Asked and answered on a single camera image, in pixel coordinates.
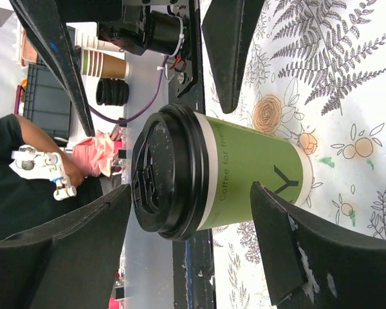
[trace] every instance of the robotic claw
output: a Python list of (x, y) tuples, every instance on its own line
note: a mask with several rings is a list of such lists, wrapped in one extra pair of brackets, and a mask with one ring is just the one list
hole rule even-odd
[(12, 159), (19, 169), (37, 171), (40, 169), (41, 179), (49, 179), (56, 185), (53, 193), (55, 200), (62, 201), (76, 196), (76, 188), (71, 185), (70, 178), (64, 171), (62, 158), (58, 153), (43, 153), (31, 147), (22, 147), (12, 152)]

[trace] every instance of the black plastic lid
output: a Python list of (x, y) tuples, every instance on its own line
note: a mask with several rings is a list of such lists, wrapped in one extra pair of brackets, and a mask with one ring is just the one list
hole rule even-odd
[(208, 191), (208, 154), (199, 122), (186, 106), (152, 114), (133, 150), (132, 199), (147, 232), (183, 241), (197, 230)]

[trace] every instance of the black shirt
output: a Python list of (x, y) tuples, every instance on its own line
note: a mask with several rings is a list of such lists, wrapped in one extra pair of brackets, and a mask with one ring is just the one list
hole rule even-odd
[(84, 206), (102, 195), (100, 182), (86, 178), (76, 198), (56, 201), (55, 184), (49, 180), (26, 180), (15, 173), (12, 151), (24, 145), (19, 121), (14, 115), (0, 119), (0, 239), (53, 220)]

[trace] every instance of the green paint spot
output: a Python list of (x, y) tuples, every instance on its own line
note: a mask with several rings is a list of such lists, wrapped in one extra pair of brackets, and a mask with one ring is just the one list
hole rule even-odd
[(319, 162), (330, 166), (332, 169), (335, 168), (335, 163), (332, 161), (330, 156), (325, 156), (324, 158), (319, 159)]
[(371, 159), (367, 159), (367, 160), (366, 160), (366, 163), (369, 164), (369, 165), (372, 167), (372, 171), (374, 171), (374, 164), (373, 164), (373, 162), (371, 161)]
[(354, 210), (350, 211), (349, 217), (350, 217), (350, 220), (352, 220), (353, 227), (355, 227), (356, 226), (356, 213), (354, 212)]

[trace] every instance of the orange flower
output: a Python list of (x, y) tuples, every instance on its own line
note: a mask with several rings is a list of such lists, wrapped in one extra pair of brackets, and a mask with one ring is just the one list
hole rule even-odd
[(310, 133), (302, 133), (299, 137), (299, 144), (307, 155), (311, 155), (317, 149), (317, 139)]
[(253, 110), (253, 127), (264, 133), (274, 133), (280, 124), (282, 103), (274, 95), (265, 95)]

